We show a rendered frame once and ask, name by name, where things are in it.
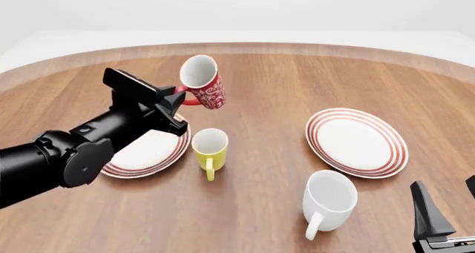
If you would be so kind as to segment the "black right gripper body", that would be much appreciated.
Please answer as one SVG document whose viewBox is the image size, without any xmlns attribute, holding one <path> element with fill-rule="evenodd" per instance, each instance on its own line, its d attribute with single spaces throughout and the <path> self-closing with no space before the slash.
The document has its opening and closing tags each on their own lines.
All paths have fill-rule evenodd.
<svg viewBox="0 0 475 253">
<path fill-rule="evenodd" d="M 475 253 L 475 237 L 418 237 L 412 243 L 415 253 Z"/>
</svg>

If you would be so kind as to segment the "yellow mug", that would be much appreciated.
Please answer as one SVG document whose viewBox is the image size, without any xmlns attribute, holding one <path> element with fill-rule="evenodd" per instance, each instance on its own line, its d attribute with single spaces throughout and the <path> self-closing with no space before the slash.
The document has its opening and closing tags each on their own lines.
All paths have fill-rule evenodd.
<svg viewBox="0 0 475 253">
<path fill-rule="evenodd" d="M 215 172 L 224 166 L 228 145 L 227 134 L 216 128 L 200 130 L 193 136 L 191 146 L 208 181 L 214 181 Z"/>
</svg>

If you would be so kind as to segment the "white mug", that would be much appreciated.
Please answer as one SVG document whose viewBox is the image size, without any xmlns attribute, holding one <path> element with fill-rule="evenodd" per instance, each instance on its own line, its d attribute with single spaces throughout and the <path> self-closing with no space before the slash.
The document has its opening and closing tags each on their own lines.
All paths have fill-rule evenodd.
<svg viewBox="0 0 475 253">
<path fill-rule="evenodd" d="M 308 179 L 302 201 L 308 222 L 306 239 L 312 241 L 319 231 L 332 231 L 342 226 L 358 201 L 354 184 L 343 174 L 332 170 L 314 172 Z"/>
</svg>

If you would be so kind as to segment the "black flat plate on stalk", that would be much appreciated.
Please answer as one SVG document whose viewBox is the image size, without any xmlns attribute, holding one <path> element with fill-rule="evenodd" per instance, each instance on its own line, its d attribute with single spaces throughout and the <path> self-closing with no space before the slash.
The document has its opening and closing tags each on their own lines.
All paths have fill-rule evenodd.
<svg viewBox="0 0 475 253">
<path fill-rule="evenodd" d="M 155 103 L 160 97 L 154 86 L 123 70 L 106 68 L 102 82 L 118 94 L 142 103 Z"/>
</svg>

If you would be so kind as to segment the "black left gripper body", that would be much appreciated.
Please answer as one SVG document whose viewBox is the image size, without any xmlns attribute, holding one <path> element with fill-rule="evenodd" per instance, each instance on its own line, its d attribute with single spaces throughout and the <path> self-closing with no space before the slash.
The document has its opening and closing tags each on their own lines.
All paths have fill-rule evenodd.
<svg viewBox="0 0 475 253">
<path fill-rule="evenodd" d="M 154 130 L 182 136 L 187 128 L 187 121 L 175 119 L 175 115 L 171 116 L 163 107 L 163 99 L 154 104 Z"/>
</svg>

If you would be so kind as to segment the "red patterned mug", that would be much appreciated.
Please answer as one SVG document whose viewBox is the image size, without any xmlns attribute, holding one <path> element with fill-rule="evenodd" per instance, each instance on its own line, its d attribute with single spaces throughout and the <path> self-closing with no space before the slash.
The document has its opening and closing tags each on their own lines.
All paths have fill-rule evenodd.
<svg viewBox="0 0 475 253">
<path fill-rule="evenodd" d="M 207 55 L 196 55 L 185 61 L 180 68 L 181 86 L 175 93 L 190 92 L 196 99 L 183 105 L 202 105 L 209 110 L 221 108 L 226 103 L 226 92 L 218 73 L 216 61 Z"/>
</svg>

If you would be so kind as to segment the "white plate with red rings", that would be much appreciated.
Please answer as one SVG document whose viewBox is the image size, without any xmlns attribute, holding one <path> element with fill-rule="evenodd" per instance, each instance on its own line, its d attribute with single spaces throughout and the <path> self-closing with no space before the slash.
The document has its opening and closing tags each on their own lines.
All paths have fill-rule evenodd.
<svg viewBox="0 0 475 253">
<path fill-rule="evenodd" d="M 136 179 L 156 174 L 176 163 L 191 142 L 191 128 L 182 136 L 150 130 L 115 153 L 101 170 L 108 177 Z"/>
<path fill-rule="evenodd" d="M 401 172 L 409 160 L 407 144 L 391 125 L 367 112 L 329 108 L 307 121 L 310 148 L 331 167 L 366 179 Z"/>
</svg>

